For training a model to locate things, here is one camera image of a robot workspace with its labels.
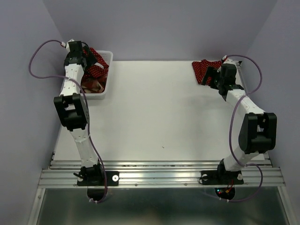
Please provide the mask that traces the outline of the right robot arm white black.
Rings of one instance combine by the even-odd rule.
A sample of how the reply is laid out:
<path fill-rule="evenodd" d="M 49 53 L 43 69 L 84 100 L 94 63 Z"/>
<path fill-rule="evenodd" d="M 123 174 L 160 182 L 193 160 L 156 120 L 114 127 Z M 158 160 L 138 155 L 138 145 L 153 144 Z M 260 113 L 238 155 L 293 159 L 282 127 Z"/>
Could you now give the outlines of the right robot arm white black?
<path fill-rule="evenodd" d="M 203 185 L 243 184 L 242 168 L 276 145 L 277 116 L 265 112 L 246 95 L 244 88 L 236 83 L 236 74 L 235 64 L 223 63 L 219 69 L 208 67 L 202 79 L 202 84 L 210 79 L 209 86 L 234 107 L 233 114 L 243 117 L 237 148 L 231 149 L 216 170 L 201 171 L 199 181 Z"/>

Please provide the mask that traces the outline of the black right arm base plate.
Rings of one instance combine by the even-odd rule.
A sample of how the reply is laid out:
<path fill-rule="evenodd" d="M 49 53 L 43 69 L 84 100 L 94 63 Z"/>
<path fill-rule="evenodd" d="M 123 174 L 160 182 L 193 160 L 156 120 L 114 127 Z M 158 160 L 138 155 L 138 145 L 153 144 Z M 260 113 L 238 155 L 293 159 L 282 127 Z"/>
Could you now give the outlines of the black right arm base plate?
<path fill-rule="evenodd" d="M 204 170 L 201 171 L 201 182 L 203 185 L 242 185 L 244 184 L 241 171 L 229 172 L 225 171 L 220 173 L 217 170 Z"/>

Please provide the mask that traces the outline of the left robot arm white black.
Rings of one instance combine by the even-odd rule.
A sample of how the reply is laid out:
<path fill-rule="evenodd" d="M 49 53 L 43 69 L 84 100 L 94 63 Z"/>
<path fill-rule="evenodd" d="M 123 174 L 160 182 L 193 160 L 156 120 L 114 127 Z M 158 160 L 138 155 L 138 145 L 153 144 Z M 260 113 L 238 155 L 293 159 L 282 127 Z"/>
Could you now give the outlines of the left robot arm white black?
<path fill-rule="evenodd" d="M 60 95 L 53 100 L 54 105 L 62 126 L 70 132 L 79 152 L 81 169 L 79 173 L 74 173 L 77 185 L 103 186 L 105 176 L 90 141 L 88 132 L 90 115 L 80 89 L 85 70 L 94 65 L 97 59 L 81 41 L 68 41 L 66 49 L 68 51 L 64 60 L 66 79 Z"/>

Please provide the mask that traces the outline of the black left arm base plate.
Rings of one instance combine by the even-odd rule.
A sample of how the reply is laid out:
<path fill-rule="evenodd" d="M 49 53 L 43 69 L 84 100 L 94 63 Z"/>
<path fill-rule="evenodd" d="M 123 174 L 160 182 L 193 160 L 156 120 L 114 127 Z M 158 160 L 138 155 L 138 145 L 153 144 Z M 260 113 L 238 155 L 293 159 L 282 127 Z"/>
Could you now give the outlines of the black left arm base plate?
<path fill-rule="evenodd" d="M 74 173 L 77 176 L 77 186 L 79 187 L 104 187 L 105 186 L 105 178 L 104 175 L 92 175 L 88 178 L 83 178 L 82 175 Z M 118 186 L 120 173 L 119 171 L 106 171 L 107 182 L 106 185 L 109 186 Z"/>

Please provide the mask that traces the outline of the red polka dot skirt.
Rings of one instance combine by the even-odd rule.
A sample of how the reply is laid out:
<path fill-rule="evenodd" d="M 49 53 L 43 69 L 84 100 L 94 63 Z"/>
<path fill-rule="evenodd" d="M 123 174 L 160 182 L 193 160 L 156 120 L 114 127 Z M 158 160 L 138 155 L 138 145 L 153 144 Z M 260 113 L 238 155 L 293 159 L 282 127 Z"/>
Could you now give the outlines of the red polka dot skirt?
<path fill-rule="evenodd" d="M 101 75 L 108 74 L 109 65 L 105 62 L 103 57 L 94 49 L 90 47 L 90 50 L 94 54 L 94 56 L 97 58 L 98 63 L 93 65 L 90 68 L 87 68 L 83 77 L 94 77 L 98 78 Z"/>
<path fill-rule="evenodd" d="M 213 67 L 214 69 L 218 69 L 221 66 L 221 61 L 193 61 L 192 68 L 195 74 L 195 78 L 198 84 L 202 83 L 202 80 L 205 76 L 208 67 Z"/>

